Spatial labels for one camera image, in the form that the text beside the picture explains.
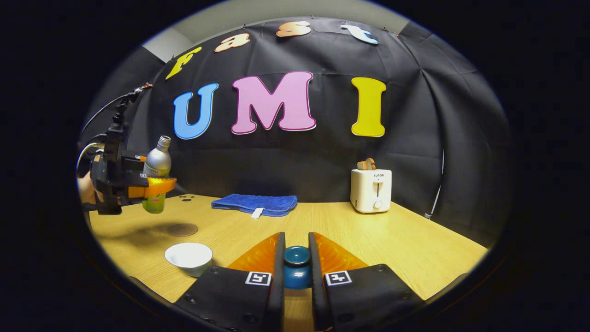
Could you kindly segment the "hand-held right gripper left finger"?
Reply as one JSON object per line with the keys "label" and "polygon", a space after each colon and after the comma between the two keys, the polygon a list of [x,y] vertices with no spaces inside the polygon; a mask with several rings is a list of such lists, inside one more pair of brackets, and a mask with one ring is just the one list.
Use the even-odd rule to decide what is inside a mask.
{"label": "hand-held right gripper left finger", "polygon": [[284,326],[286,235],[253,246],[229,267],[212,266],[173,309],[205,332],[281,332]]}

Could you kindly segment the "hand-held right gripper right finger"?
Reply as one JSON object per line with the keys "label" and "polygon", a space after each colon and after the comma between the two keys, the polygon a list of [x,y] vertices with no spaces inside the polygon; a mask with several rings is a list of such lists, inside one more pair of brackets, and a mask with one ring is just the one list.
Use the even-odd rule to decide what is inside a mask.
{"label": "hand-held right gripper right finger", "polygon": [[317,332],[382,332],[424,300],[388,265],[367,265],[335,241],[308,234]]}

